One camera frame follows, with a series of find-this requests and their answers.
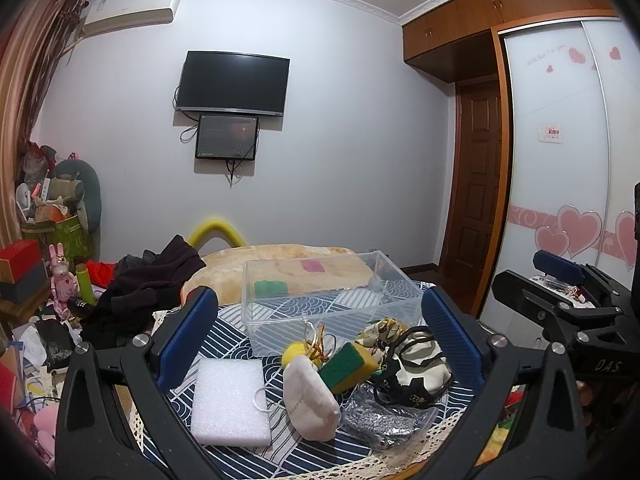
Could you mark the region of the wardrobe with heart decals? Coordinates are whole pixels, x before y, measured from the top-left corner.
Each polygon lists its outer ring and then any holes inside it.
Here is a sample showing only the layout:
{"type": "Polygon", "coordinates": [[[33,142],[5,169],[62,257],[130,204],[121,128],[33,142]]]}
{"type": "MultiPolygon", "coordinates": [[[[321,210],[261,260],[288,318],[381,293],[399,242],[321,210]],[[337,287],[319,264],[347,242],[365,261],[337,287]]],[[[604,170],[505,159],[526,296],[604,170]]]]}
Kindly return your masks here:
{"type": "Polygon", "coordinates": [[[404,59],[452,89],[439,271],[463,310],[516,344],[540,328],[494,297],[495,276],[536,275],[538,250],[638,276],[639,43],[610,0],[426,0],[401,17],[404,59]],[[454,175],[457,88],[497,79],[500,177],[480,282],[442,273],[454,175]]]}

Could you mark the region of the white air conditioner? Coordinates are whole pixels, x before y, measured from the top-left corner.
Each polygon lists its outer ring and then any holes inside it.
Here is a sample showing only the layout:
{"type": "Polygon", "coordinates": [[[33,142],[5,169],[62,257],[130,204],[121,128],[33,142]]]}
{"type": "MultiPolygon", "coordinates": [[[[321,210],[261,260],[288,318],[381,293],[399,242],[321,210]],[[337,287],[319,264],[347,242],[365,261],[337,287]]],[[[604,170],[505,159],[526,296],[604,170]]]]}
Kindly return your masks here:
{"type": "Polygon", "coordinates": [[[82,32],[86,37],[128,28],[170,24],[180,0],[96,0],[89,6],[82,32]]]}

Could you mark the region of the small black wall monitor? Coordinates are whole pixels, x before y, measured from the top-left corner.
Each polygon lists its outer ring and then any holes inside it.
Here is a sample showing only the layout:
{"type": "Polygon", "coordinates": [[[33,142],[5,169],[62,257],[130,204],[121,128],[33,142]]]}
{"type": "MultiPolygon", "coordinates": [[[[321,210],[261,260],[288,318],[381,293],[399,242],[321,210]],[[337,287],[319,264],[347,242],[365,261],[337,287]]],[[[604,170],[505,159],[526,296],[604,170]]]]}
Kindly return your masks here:
{"type": "Polygon", "coordinates": [[[250,116],[203,114],[198,122],[195,158],[254,160],[258,119],[250,116]]]}

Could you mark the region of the wall mounted black television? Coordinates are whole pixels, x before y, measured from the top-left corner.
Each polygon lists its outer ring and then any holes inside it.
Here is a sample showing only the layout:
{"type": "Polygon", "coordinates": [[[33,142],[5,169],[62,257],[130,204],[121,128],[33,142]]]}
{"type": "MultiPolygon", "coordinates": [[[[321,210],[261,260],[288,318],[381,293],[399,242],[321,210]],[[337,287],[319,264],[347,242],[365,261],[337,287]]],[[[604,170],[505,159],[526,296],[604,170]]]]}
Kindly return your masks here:
{"type": "Polygon", "coordinates": [[[288,58],[269,55],[189,51],[176,110],[281,117],[290,64],[288,58]]]}

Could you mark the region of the striped pink curtain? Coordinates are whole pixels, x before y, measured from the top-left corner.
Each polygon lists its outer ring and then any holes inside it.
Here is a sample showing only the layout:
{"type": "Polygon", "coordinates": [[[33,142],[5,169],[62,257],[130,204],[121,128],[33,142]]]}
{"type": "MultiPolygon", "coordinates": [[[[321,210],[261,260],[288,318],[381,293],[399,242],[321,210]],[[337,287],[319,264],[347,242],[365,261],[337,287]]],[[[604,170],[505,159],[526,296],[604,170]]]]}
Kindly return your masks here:
{"type": "Polygon", "coordinates": [[[14,183],[20,160],[86,0],[26,0],[1,34],[1,245],[21,237],[14,183]]]}

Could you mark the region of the green cardboard box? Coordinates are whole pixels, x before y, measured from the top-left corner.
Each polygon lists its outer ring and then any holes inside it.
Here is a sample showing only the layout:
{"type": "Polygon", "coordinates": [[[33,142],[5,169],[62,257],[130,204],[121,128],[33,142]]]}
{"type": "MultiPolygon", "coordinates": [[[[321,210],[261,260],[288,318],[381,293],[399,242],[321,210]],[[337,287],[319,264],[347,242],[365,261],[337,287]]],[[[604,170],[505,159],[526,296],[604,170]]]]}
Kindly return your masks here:
{"type": "Polygon", "coordinates": [[[62,221],[26,222],[21,225],[25,240],[35,240],[40,248],[42,258],[50,259],[49,246],[63,244],[64,254],[68,261],[90,259],[94,254],[93,236],[86,232],[77,216],[62,221]]]}

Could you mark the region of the clear plastic bag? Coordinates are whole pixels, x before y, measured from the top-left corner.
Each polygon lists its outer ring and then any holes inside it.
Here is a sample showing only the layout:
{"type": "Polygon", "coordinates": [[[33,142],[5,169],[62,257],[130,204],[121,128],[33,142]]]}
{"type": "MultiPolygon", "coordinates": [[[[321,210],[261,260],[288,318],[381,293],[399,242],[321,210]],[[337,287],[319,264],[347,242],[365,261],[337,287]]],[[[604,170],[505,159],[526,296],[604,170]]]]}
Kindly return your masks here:
{"type": "Polygon", "coordinates": [[[438,409],[401,405],[385,406],[374,398],[373,386],[357,386],[341,406],[340,428],[373,451],[387,451],[407,444],[434,424],[438,409]]]}

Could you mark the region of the floral fabric scrunchie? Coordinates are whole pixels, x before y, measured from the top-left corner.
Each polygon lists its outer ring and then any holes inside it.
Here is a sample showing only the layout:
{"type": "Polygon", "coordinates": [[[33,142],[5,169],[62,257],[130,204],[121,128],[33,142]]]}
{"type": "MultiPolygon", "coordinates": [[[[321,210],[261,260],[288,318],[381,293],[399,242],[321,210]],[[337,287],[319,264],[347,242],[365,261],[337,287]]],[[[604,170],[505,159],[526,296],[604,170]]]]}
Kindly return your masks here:
{"type": "Polygon", "coordinates": [[[386,349],[393,344],[409,326],[394,318],[381,318],[369,323],[356,337],[355,341],[366,348],[386,349]]]}

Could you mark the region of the yellow green sponge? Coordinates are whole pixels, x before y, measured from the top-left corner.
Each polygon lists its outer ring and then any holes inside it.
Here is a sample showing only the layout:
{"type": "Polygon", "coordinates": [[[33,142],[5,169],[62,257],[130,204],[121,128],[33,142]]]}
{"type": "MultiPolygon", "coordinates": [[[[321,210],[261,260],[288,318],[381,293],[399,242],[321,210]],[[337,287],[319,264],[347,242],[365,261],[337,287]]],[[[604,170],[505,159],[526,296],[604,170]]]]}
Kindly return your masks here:
{"type": "Polygon", "coordinates": [[[379,368],[367,348],[356,342],[346,342],[320,368],[319,376],[332,393],[340,394],[365,382],[379,368]]]}

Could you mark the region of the black white drawstring bag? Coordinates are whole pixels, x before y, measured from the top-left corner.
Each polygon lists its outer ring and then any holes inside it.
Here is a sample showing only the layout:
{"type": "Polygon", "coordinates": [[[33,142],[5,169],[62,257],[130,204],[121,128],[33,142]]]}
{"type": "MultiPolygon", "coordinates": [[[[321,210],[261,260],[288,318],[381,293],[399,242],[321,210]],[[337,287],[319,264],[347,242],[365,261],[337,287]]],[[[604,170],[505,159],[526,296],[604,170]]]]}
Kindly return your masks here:
{"type": "Polygon", "coordinates": [[[373,395],[383,406],[425,410],[453,381],[446,356],[431,330],[426,325],[413,326],[388,348],[381,373],[373,381],[373,395]]]}

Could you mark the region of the black clothing pile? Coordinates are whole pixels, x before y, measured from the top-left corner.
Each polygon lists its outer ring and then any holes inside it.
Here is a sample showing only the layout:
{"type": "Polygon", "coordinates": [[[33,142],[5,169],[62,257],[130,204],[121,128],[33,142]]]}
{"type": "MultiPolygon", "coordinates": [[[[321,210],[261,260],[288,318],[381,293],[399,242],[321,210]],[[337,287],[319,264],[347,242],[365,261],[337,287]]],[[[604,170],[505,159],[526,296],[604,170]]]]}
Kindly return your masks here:
{"type": "Polygon", "coordinates": [[[126,344],[150,329],[155,311],[178,307],[183,284],[204,266],[198,251],[182,236],[174,236],[154,258],[115,274],[80,321],[81,339],[97,349],[126,344]]]}

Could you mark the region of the yellow plush ball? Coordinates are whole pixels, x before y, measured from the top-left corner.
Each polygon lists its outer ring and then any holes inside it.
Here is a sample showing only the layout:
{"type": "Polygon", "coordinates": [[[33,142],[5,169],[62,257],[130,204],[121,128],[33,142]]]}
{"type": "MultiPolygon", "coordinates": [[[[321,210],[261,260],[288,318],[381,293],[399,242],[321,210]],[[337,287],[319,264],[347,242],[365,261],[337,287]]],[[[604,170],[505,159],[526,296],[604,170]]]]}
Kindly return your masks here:
{"type": "Polygon", "coordinates": [[[288,364],[296,356],[306,356],[309,351],[309,344],[306,341],[293,341],[283,351],[281,356],[281,367],[285,370],[288,364]]]}

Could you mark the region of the white foam block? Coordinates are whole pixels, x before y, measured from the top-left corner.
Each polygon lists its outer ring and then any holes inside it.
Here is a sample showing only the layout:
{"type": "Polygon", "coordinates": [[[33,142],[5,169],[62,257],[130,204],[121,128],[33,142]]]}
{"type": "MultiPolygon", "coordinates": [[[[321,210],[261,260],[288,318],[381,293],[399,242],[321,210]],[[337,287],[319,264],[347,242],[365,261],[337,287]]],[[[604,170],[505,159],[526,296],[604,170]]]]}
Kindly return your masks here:
{"type": "Polygon", "coordinates": [[[190,430],[198,443],[260,448],[271,442],[264,372],[258,359],[198,364],[190,430]]]}

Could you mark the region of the clear plastic storage box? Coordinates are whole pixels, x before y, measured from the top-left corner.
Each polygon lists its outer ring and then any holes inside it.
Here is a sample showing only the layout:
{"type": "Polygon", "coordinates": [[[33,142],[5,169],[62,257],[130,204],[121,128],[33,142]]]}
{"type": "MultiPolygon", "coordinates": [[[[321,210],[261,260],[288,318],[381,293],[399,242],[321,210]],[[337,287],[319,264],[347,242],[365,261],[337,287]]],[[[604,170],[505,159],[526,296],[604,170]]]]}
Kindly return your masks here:
{"type": "Polygon", "coordinates": [[[241,318],[254,356],[280,356],[314,329],[351,341],[373,321],[422,322],[422,289],[382,252],[357,254],[373,271],[367,285],[289,294],[282,282],[257,282],[243,292],[241,318]]]}

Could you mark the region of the white sock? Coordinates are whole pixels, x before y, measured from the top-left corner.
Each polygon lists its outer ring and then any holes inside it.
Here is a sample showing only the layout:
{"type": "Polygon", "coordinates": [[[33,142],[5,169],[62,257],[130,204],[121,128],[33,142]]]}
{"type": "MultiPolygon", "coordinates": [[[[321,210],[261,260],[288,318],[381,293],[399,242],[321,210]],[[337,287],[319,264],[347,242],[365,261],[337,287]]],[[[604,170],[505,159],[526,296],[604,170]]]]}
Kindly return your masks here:
{"type": "Polygon", "coordinates": [[[288,419],[303,439],[334,439],[340,406],[306,356],[296,356],[284,369],[283,403],[288,419]]]}

